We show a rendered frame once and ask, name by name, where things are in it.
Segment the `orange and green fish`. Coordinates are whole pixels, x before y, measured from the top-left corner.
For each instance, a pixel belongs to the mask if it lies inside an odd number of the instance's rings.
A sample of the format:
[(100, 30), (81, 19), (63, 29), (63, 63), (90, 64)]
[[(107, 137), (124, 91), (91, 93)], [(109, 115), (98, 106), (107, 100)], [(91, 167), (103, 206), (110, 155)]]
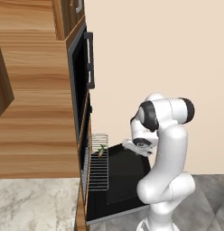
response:
[(104, 144), (101, 144), (100, 148), (98, 149), (98, 157), (101, 157), (106, 149), (106, 146)]

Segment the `black built-in oven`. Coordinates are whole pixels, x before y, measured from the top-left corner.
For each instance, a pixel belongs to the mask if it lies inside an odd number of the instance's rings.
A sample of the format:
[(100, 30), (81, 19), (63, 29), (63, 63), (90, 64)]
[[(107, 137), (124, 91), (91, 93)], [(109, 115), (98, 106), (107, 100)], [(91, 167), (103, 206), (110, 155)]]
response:
[(90, 129), (90, 94), (87, 93), (82, 123), (80, 126), (78, 152), (79, 152), (79, 198), (76, 212), (75, 231), (89, 231), (87, 216), (87, 200), (88, 200), (88, 176), (89, 176), (89, 137)]

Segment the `black microwave oven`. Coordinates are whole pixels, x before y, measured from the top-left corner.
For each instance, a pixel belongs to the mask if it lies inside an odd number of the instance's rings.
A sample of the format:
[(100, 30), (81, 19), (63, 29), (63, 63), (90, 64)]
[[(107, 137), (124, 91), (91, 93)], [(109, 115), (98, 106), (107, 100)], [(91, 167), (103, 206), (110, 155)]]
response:
[(79, 140), (80, 126), (87, 97), (89, 82), (89, 41), (84, 39), (87, 25), (84, 23), (68, 49), (71, 95), (74, 112), (76, 139)]

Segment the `black oven door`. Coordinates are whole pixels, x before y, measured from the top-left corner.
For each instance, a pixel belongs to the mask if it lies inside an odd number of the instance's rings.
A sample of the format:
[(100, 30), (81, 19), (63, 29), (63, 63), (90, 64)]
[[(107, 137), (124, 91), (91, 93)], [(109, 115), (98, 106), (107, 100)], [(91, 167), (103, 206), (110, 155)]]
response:
[(121, 143), (107, 151), (109, 188), (103, 191), (88, 189), (88, 225), (148, 208), (136, 192), (138, 181), (151, 170), (148, 159), (125, 149)]

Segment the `light wooden appliance housing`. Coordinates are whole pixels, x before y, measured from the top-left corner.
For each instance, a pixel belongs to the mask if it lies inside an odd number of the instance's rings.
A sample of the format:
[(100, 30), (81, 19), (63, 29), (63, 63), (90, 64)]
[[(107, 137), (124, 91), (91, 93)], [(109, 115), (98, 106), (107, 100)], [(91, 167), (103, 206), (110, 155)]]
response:
[(74, 178), (79, 152), (68, 49), (51, 0), (0, 0), (0, 48), (14, 101), (0, 116), (0, 179)]

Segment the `dark wooden wall cupboard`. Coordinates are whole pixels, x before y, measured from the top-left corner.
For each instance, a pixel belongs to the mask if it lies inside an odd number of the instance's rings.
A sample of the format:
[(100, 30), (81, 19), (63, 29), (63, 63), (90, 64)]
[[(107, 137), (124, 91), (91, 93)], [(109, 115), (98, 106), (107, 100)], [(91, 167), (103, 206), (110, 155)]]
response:
[(0, 116), (14, 101), (14, 93), (0, 48)]

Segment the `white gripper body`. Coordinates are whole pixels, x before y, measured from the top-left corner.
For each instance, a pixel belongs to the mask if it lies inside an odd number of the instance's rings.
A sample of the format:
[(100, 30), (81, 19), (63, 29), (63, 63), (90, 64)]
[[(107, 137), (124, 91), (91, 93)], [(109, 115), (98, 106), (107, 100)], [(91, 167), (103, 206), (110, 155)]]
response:
[(125, 149), (134, 152), (137, 155), (148, 157), (152, 152), (153, 141), (147, 138), (135, 138), (134, 140), (125, 139), (122, 142)]

